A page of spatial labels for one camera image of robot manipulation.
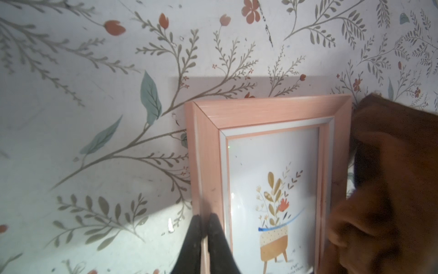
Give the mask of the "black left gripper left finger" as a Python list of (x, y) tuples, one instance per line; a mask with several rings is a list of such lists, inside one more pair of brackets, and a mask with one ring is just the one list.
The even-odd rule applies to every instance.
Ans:
[(201, 216), (195, 215), (190, 221), (182, 248), (171, 274), (200, 274), (201, 240)]

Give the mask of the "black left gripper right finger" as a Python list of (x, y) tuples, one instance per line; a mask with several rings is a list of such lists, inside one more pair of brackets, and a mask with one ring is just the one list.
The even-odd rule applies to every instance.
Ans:
[(208, 221), (208, 252), (211, 274), (241, 274), (233, 258), (219, 217), (211, 213)]

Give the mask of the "pink picture frame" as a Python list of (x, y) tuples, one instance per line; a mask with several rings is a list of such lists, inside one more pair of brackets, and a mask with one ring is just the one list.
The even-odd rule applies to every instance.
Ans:
[(218, 215), (241, 274), (318, 274), (331, 208), (346, 198), (349, 95), (185, 105), (201, 274)]

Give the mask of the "brown cloth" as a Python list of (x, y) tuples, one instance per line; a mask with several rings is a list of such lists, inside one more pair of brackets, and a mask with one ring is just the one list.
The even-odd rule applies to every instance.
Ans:
[(355, 191), (328, 217), (319, 273), (437, 273), (437, 115), (369, 95), (351, 136)]

